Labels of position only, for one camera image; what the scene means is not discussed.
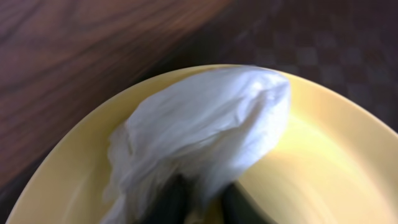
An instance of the wood grain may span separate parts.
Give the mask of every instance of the wood grain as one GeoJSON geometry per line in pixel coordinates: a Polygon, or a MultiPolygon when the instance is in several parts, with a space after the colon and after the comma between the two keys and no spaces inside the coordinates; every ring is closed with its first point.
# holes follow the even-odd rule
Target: wood grain
{"type": "Polygon", "coordinates": [[[229,0],[0,2],[0,187],[229,0]]]}

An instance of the white cloth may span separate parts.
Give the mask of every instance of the white cloth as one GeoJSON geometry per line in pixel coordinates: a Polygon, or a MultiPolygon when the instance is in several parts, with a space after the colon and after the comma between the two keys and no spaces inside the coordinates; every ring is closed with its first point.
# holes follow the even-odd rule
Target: white cloth
{"type": "Polygon", "coordinates": [[[205,208],[223,187],[269,152],[287,124],[289,81],[263,68],[219,68],[145,99],[110,137],[115,197],[102,224],[140,219],[166,181],[194,181],[205,208]]]}

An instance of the dark checkered surface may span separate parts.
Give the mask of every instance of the dark checkered surface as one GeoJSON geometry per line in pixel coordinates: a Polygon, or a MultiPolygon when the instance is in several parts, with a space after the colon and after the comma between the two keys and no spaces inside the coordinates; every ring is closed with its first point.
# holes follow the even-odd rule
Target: dark checkered surface
{"type": "Polygon", "coordinates": [[[281,70],[348,97],[398,130],[397,1],[254,2],[199,34],[168,70],[207,63],[281,70]]]}

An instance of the plate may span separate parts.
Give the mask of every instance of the plate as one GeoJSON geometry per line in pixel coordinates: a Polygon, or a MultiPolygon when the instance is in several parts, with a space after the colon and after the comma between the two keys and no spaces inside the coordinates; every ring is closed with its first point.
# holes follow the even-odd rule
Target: plate
{"type": "MultiPolygon", "coordinates": [[[[228,66],[237,65],[165,73],[103,103],[55,146],[7,222],[98,223],[111,206],[101,201],[111,132],[148,96],[228,66]]],[[[239,179],[244,194],[277,223],[398,223],[398,135],[335,92],[283,74],[292,84],[289,125],[278,146],[239,179]]]]}

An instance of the yellow bowl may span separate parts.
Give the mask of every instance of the yellow bowl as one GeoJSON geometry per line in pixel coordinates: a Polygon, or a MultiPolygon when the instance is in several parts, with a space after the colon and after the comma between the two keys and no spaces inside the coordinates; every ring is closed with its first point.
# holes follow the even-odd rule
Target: yellow bowl
{"type": "MultiPolygon", "coordinates": [[[[8,219],[98,223],[110,166],[108,136],[148,96],[190,75],[235,65],[185,68],[148,79],[103,103],[47,156],[8,219]]],[[[289,126],[279,145],[240,179],[278,223],[398,223],[398,136],[346,98],[283,73],[292,84],[289,126]]]]}

